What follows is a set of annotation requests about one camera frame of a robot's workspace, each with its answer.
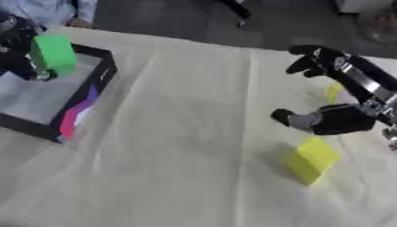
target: green cube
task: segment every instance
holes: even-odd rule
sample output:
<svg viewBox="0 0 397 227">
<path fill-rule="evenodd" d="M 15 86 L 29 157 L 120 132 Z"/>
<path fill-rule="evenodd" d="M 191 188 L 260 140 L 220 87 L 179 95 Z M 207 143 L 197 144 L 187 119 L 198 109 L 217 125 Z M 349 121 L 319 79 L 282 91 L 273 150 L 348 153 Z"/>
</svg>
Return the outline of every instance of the green cube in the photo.
<svg viewBox="0 0 397 227">
<path fill-rule="evenodd" d="M 30 58 L 37 72 L 52 70 L 58 76 L 71 74 L 77 58 L 72 44 L 64 35 L 38 35 L 32 42 Z"/>
</svg>

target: black box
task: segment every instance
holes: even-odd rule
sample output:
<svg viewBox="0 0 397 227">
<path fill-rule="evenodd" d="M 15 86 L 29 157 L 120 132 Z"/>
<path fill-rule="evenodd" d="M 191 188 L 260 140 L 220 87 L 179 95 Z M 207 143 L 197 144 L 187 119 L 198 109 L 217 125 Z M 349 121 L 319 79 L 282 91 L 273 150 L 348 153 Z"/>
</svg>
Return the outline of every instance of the black box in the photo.
<svg viewBox="0 0 397 227">
<path fill-rule="evenodd" d="M 75 74 L 48 82 L 23 81 L 10 72 L 0 77 L 0 126 L 57 143 L 74 135 L 117 67 L 110 51 L 73 48 L 78 57 Z"/>
</svg>

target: colorful graphic on box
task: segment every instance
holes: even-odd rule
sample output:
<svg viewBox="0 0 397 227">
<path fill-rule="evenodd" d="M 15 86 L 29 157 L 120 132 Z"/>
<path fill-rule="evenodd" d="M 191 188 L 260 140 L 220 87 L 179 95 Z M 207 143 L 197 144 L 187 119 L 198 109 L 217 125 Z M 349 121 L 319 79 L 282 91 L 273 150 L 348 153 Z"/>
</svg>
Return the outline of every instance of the colorful graphic on box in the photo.
<svg viewBox="0 0 397 227">
<path fill-rule="evenodd" d="M 60 125 L 60 133 L 63 138 L 69 139 L 73 136 L 75 126 L 82 120 L 83 115 L 88 113 L 98 96 L 97 89 L 91 85 L 87 98 L 66 111 Z"/>
</svg>

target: foam cube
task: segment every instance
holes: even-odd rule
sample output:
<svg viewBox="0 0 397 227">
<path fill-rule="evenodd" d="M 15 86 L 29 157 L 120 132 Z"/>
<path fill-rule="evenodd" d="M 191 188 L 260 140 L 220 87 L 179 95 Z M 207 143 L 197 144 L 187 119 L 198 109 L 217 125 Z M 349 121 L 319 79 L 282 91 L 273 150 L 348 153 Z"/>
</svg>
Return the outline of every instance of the foam cube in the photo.
<svg viewBox="0 0 397 227">
<path fill-rule="evenodd" d="M 71 74 L 77 58 L 72 44 L 64 35 L 38 35 L 32 42 L 30 58 L 37 72 L 52 70 L 58 76 Z"/>
<path fill-rule="evenodd" d="M 292 152 L 287 167 L 307 185 L 313 184 L 339 159 L 339 153 L 324 143 L 320 137 L 310 137 Z"/>
</svg>

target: pink graphic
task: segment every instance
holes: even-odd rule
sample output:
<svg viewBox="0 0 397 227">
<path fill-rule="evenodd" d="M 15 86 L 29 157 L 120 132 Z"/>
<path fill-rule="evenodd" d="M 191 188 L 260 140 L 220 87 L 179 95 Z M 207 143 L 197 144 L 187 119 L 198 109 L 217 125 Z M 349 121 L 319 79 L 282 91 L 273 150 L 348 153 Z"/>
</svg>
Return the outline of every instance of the pink graphic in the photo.
<svg viewBox="0 0 397 227">
<path fill-rule="evenodd" d="M 91 107 L 94 104 L 97 97 L 98 97 L 97 90 L 94 88 L 94 86 L 91 86 L 87 99 L 85 99 L 80 104 L 66 111 L 64 120 L 62 121 L 60 126 L 60 133 L 62 133 L 64 138 L 68 139 L 73 136 L 74 123 L 77 119 L 77 115 L 83 112 L 84 110 L 86 110 L 87 108 Z"/>
</svg>

